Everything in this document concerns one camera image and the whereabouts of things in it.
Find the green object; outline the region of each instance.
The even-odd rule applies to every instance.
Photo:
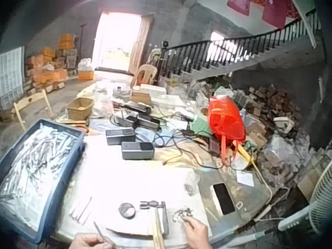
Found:
[[[202,131],[205,131],[210,135],[213,134],[209,126],[208,117],[203,115],[196,115],[193,118],[193,122],[190,124],[190,129],[195,134]]]

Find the wooden chair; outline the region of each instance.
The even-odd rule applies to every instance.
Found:
[[[152,66],[152,65],[149,65],[149,64],[144,64],[144,65],[140,66],[139,70],[137,71],[137,73],[135,74],[134,78],[132,79],[132,81],[130,83],[130,88],[131,89],[133,88],[133,86],[136,86],[137,78],[139,77],[139,75],[142,71],[144,71],[142,84],[150,85],[151,81],[153,80],[153,78],[157,74],[158,70],[155,66]]]
[[[53,115],[50,103],[48,102],[46,91],[44,89],[41,92],[35,93],[35,94],[33,94],[33,95],[31,95],[27,98],[24,98],[24,99],[20,100],[18,103],[14,103],[15,112],[16,112],[16,115],[17,115],[17,117],[18,117],[18,119],[21,123],[21,126],[22,126],[23,130],[26,130],[26,128],[24,126],[25,122],[21,118],[20,110],[27,107],[31,103],[36,102],[37,100],[40,100],[42,98],[45,98],[45,102],[46,102],[46,105],[47,105],[47,110],[48,110],[49,116],[50,116],[50,118],[52,118],[54,115]]]

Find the black smartphone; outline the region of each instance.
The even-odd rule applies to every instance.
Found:
[[[235,212],[235,206],[224,183],[212,185],[211,192],[221,216]]]

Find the hand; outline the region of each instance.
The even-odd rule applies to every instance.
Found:
[[[189,216],[184,216],[182,219],[189,246],[193,249],[210,249],[208,227]]]
[[[102,237],[97,233],[78,233],[69,249],[112,249],[109,243],[103,243]]]

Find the black metal railing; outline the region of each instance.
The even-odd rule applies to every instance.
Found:
[[[316,9],[308,12],[307,18],[313,33],[321,28]],[[226,66],[238,60],[248,60],[256,54],[307,34],[304,22],[302,19],[297,19],[283,29],[248,37],[204,40],[170,48],[168,42],[163,42],[161,56],[157,63],[158,73],[155,83],[158,82],[160,76],[170,78],[173,74],[191,73],[192,70]]]

